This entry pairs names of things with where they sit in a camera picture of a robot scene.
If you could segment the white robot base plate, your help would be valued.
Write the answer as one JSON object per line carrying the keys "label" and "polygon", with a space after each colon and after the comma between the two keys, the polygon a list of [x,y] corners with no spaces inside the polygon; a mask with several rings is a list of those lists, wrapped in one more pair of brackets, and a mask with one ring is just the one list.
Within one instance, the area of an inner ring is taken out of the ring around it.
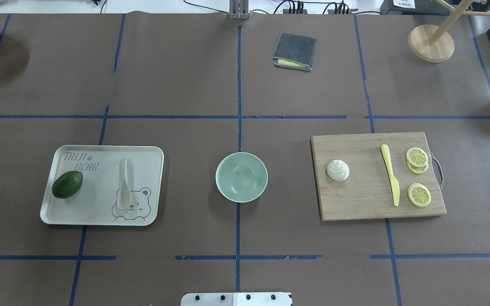
{"label": "white robot base plate", "polygon": [[181,306],[292,306],[290,292],[188,293]]}

